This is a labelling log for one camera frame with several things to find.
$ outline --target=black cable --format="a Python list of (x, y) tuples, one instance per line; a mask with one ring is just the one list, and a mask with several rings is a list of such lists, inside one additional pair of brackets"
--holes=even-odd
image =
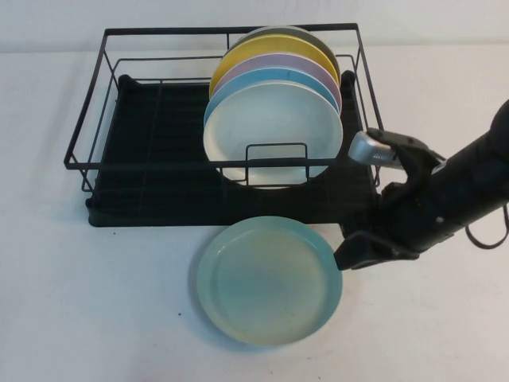
[(467, 232), (468, 239), (476, 247), (481, 248), (481, 249), (495, 249), (497, 247), (500, 247), (503, 244), (503, 242), (506, 241), (507, 237), (509, 236), (509, 213), (507, 212), (507, 205), (504, 205), (502, 207), (502, 210), (503, 210), (503, 220), (504, 220), (504, 223), (506, 225), (506, 234), (505, 234), (505, 236), (500, 241), (497, 241), (494, 244), (484, 244), (484, 243), (481, 243), (478, 239), (476, 239), (474, 237), (474, 235), (470, 231), (470, 227), (469, 226), (467, 226), (467, 228), (464, 229)]

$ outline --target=plate rim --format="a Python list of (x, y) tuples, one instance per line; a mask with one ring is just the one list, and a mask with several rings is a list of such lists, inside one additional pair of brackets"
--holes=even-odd
[(233, 43), (230, 46), (230, 48), (225, 52), (224, 55), (228, 54), (228, 52), (230, 52), (236, 46), (255, 37), (256, 33), (262, 33), (259, 36), (263, 36), (265, 34), (269, 34), (269, 32), (273, 29), (289, 29), (289, 30), (293, 30), (293, 31), (303, 32), (306, 35), (310, 36), (311, 40), (318, 42), (318, 44), (320, 46), (317, 46), (316, 44), (314, 44), (311, 41), (309, 41), (309, 43), (314, 44), (318, 49), (322, 50), (325, 53), (325, 56), (327, 56), (329, 58), (329, 60), (332, 62), (332, 65), (334, 66), (334, 69), (337, 71), (337, 75), (338, 76), (340, 75), (340, 64), (337, 62), (337, 57), (334, 54), (334, 52), (332, 51), (332, 49), (330, 49), (329, 46), (327, 44), (325, 44), (325, 42), (322, 41), (319, 37), (315, 36), (308, 30), (298, 27), (298, 26), (295, 26), (295, 25), (266, 25), (266, 26), (257, 28), (255, 30), (251, 30), (249, 33), (244, 34), (243, 36), (241, 36), (240, 39), (238, 39), (235, 43)]
[[(307, 46), (307, 47), (310, 47), (312, 51), (316, 52), (317, 55), (319, 57), (321, 57), (322, 59), (325, 59), (325, 62), (328, 62), (330, 63), (330, 68), (332, 69), (332, 72), (329, 71), (324, 65), (320, 64), (319, 62), (317, 62), (319, 65), (323, 66), (325, 70), (327, 70), (332, 78), (336, 81), (336, 83), (338, 84), (338, 86), (340, 86), (340, 77), (339, 77), (339, 74), (338, 72), (336, 71), (336, 69), (334, 68), (334, 65), (332, 64), (332, 62), (330, 61), (330, 59), (327, 57), (327, 55), (321, 51), (321, 49), (317, 48), (315, 45), (311, 44), (310, 42), (307, 42), (306, 40), (303, 40), (302, 38), (299, 38), (299, 37), (295, 37), (295, 36), (291, 36), (289, 34), (278, 34), (278, 33), (273, 33), (273, 34), (264, 34), (262, 36), (257, 36), (257, 37), (253, 37), (251, 38), (250, 40), (248, 41), (244, 41), (242, 44), (239, 44), (237, 45), (234, 49), (232, 49), (230, 52), (228, 52), (227, 54), (225, 54), (223, 56), (223, 58), (221, 59), (221, 61), (219, 62), (219, 64), (216, 66), (216, 69), (214, 70), (214, 72), (212, 73), (212, 77), (210, 79), (210, 84), (209, 84), (209, 87), (208, 87), (208, 96), (210, 97), (212, 92), (214, 91), (214, 88), (216, 88), (216, 85), (217, 83), (219, 82), (219, 80), (224, 76), (224, 74), (226, 74), (226, 72), (228, 70), (230, 70), (231, 68), (233, 68), (235, 65), (237, 65), (239, 62), (243, 61), (243, 60), (247, 60), (248, 58), (251, 58), (253, 56), (257, 56), (258, 54), (253, 54), (247, 58), (244, 58), (243, 60), (239, 60), (238, 62), (235, 62), (231, 67), (227, 68), (227, 70), (224, 70), (224, 73), (220, 76), (220, 68), (221, 65), (226, 62), (225, 59), (230, 56), (230, 55), (234, 55), (235, 54), (235, 51), (239, 51), (240, 49), (245, 49), (244, 47), (245, 46), (248, 46), (249, 44), (254, 44), (256, 41), (262, 41), (264, 39), (275, 39), (275, 38), (283, 38), (283, 39), (287, 39), (287, 40), (294, 40), (294, 41), (297, 41), (301, 44), (303, 44), (304, 46)], [(266, 51), (266, 53), (272, 53), (272, 52), (278, 52), (278, 51)]]
[(327, 240), (318, 232), (316, 232), (314, 229), (308, 227), (306, 224), (290, 219), (283, 216), (256, 216), (251, 217), (245, 220), (241, 220), (231, 226), (226, 227), (222, 232), (219, 233), (212, 241), (208, 244), (208, 246), (205, 248), (203, 253), (201, 254), (200, 261), (198, 263), (198, 267), (196, 269), (196, 294), (198, 295), (198, 300), (200, 301), (200, 306), (207, 315), (208, 319), (218, 328), (221, 330), (224, 334), (227, 336), (236, 339), (237, 341), (240, 341), (242, 343), (246, 343), (248, 345), (257, 345), (257, 346), (265, 346), (265, 347), (274, 347), (274, 346), (281, 346), (281, 345), (288, 345), (295, 342), (302, 341), (306, 339), (307, 337), (311, 336), (312, 334), (315, 334), (319, 330), (321, 330), (327, 322), (331, 319), (331, 317), (334, 315), (334, 313), (337, 311), (337, 308), (340, 304), (341, 297), (343, 295), (343, 272), (337, 269), (337, 267), (334, 268), (334, 272), (331, 272), (328, 275), (337, 275), (335, 283), (338, 284), (338, 291), (336, 294), (333, 295), (334, 301), (333, 301), (333, 308), (330, 315), (324, 320), (322, 325), (317, 327), (315, 330), (310, 331), (307, 333), (304, 337), (299, 338), (295, 341), (288, 341), (280, 344), (263, 344), (263, 343), (256, 343), (253, 341), (246, 341), (245, 339), (242, 339), (239, 336), (236, 336), (233, 330), (229, 330), (227, 325), (224, 325), (222, 321), (216, 319), (214, 317), (214, 312), (211, 314), (211, 306), (212, 302), (209, 302), (204, 297), (205, 291), (208, 289), (207, 285), (205, 284), (204, 279), (204, 272), (206, 271), (206, 264), (204, 261), (208, 260), (208, 258), (217, 258), (217, 256), (220, 253), (220, 250), (217, 251), (217, 247), (220, 249), (230, 243), (233, 240), (236, 240), (236, 238), (240, 237), (243, 233), (249, 232), (249, 230), (256, 229), (258, 225), (258, 228), (266, 228), (269, 227), (278, 227), (283, 228), (287, 230), (288, 232), (292, 232), (296, 237), (298, 237), (301, 240), (304, 240), (308, 242), (311, 247), (313, 247), (315, 254), (317, 254), (320, 250), (320, 247), (323, 247), (327, 250), (327, 252), (330, 251), (330, 256), (333, 262), (333, 265), (335, 264), (334, 256), (333, 256), (333, 249), (330, 246), (330, 244), (327, 242)]
[[(325, 98), (321, 93), (319, 93), (319, 91), (317, 91), (316, 89), (314, 88), (311, 88), (310, 86), (308, 85), (305, 85), (305, 84), (301, 84), (300, 82), (296, 81), (296, 80), (284, 80), (284, 79), (275, 79), (275, 80), (256, 80), (254, 81), (253, 83), (251, 84), (248, 84), (247, 86), (243, 87), (243, 88), (240, 88), (234, 92), (232, 92), (230, 95), (227, 95), (226, 97), (224, 97), (222, 100), (220, 100), (215, 106), (214, 108), (212, 109), (212, 111), (208, 112), (208, 109), (210, 107), (212, 107), (212, 100), (214, 99), (214, 97), (218, 97), (220, 95), (217, 95), (220, 93), (221, 89), (223, 88), (226, 88), (226, 86), (228, 84), (233, 84), (234, 81), (236, 81), (238, 78), (242, 77), (242, 76), (254, 76), (254, 74), (252, 73), (256, 73), (256, 72), (269, 72), (269, 71), (274, 71), (274, 70), (277, 70), (277, 71), (280, 71), (280, 70), (287, 70), (289, 72), (296, 72), (296, 73), (299, 73), (299, 74), (302, 74), (303, 76), (307, 76), (309, 77), (311, 80), (314, 80), (319, 86), (321, 86), (322, 90), (325, 90), (328, 95), (330, 96), (331, 98), (331, 101), (333, 101), (334, 104), (331, 103), (331, 101), (327, 98)], [(302, 86), (306, 86), (307, 88), (310, 88), (311, 90), (314, 90), (316, 93), (318, 93), (320, 96), (323, 96), (327, 102), (331, 103), (332, 107), (334, 107), (334, 109), (336, 110), (336, 112), (340, 115), (341, 114), (341, 109), (340, 109), (340, 105), (337, 103), (336, 101), (336, 98), (334, 97), (334, 95), (332, 94), (332, 92), (327, 88), (327, 86), (325, 86), (324, 83), (322, 83), (320, 80), (318, 80), (315, 76), (312, 76), (310, 74), (308, 74), (307, 72), (304, 72), (303, 70), (300, 70), (300, 69), (295, 69), (295, 68), (291, 68), (291, 67), (285, 67), (285, 66), (270, 66), (270, 67), (265, 67), (265, 68), (256, 68), (256, 69), (251, 69), (251, 70), (248, 70), (247, 72), (244, 72), (242, 74), (239, 74), (238, 76), (235, 76), (233, 77), (232, 79), (230, 79), (229, 81), (227, 81), (222, 87), (221, 89), (219, 89), (217, 92), (215, 92), (211, 99), (208, 101), (208, 104), (207, 104), (207, 107), (205, 108), (205, 114), (204, 114), (204, 126), (207, 124), (207, 121), (208, 119), (210, 118), (210, 116), (212, 115), (212, 112), (221, 104), (221, 102), (223, 102), (225, 99), (227, 99), (229, 96), (232, 96), (234, 95), (236, 92), (240, 92), (241, 90), (243, 90), (244, 88), (248, 88), (250, 87), (251, 85), (253, 84), (257, 84), (258, 82), (264, 82), (264, 81), (290, 81), (290, 82), (294, 82), (295, 84), (300, 84)]]
[(336, 100), (339, 108), (340, 108), (340, 111), (342, 109), (342, 106), (343, 106), (343, 96), (341, 95), (341, 90), (340, 90), (340, 86), (336, 83), (336, 81), (334, 80), (334, 77), (332, 77), (332, 74), (329, 73), (327, 71), (327, 69), (325, 69), (323, 66), (321, 66), (320, 64), (318, 64), (316, 61), (314, 60), (311, 60), (310, 58), (306, 57), (306, 56), (302, 56), (301, 54), (297, 54), (297, 53), (292, 53), (292, 52), (284, 52), (284, 51), (281, 51), (281, 52), (271, 52), (271, 53), (262, 53), (262, 54), (258, 54), (256, 56), (253, 56), (253, 57), (250, 57), (244, 61), (240, 61), (238, 64), (232, 66), (230, 68), (230, 70), (228, 70), (226, 73), (224, 73), (223, 77), (220, 78), (219, 81), (217, 81), (217, 84), (216, 86), (214, 87), (214, 89), (212, 90), (212, 97), (219, 91), (219, 89), (217, 88), (218, 85), (220, 84), (221, 80), (229, 73), (231, 72), (232, 70), (234, 70), (235, 68), (238, 68), (240, 65), (244, 64), (245, 62), (249, 61), (249, 60), (255, 60), (255, 59), (259, 59), (261, 57), (265, 57), (265, 56), (273, 56), (273, 55), (283, 55), (283, 56), (289, 56), (289, 57), (296, 57), (298, 60), (304, 60), (304, 61), (308, 61), (311, 65), (316, 65), (319, 70), (321, 69), (322, 73), (325, 75), (325, 76), (328, 76), (328, 78), (332, 81), (332, 84), (333, 84), (333, 87), (335, 90), (337, 90), (337, 94), (335, 94), (335, 92), (332, 92), (332, 95), (334, 96), (334, 99)]

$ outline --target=light blue plate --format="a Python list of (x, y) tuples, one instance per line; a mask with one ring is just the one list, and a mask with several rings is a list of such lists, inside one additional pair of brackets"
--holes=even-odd
[(327, 87), (315, 77), (294, 68), (260, 68), (250, 70), (249, 72), (245, 72), (237, 77), (232, 78), (212, 96), (207, 105), (207, 109), (205, 109), (204, 126), (207, 125), (207, 120), (210, 114), (228, 96), (231, 96), (232, 94), (252, 84), (268, 80), (293, 81), (298, 84), (307, 86), (308, 88), (313, 89), (315, 92), (323, 96), (334, 107), (334, 109), (336, 109), (338, 114), (340, 112), (340, 107), (338, 106), (334, 95), (332, 95), (331, 91), (328, 90)]
[(316, 332), (342, 289), (332, 249), (311, 228), (276, 216), (221, 232), (200, 260), (197, 291), (212, 322), (230, 337), (275, 346)]

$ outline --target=white backdrop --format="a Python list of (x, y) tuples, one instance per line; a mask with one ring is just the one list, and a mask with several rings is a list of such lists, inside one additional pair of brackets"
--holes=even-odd
[(358, 22), (369, 45), (509, 42), (507, 0), (0, 0), (0, 52), (96, 50), (112, 27)]

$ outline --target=white table surface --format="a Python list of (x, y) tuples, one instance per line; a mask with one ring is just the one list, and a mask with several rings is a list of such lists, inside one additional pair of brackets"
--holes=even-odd
[[(446, 156), (509, 98), (509, 45), (376, 47), (367, 59), (386, 129)], [(463, 232), (417, 262), (344, 272), (337, 312), (297, 344), (226, 338), (192, 282), (222, 228), (87, 223), (80, 175), (62, 161), (94, 61), (0, 55), (0, 381), (509, 380), (509, 244), (481, 251)], [(340, 242), (335, 226), (319, 230)], [(501, 212), (472, 230), (497, 240)]]

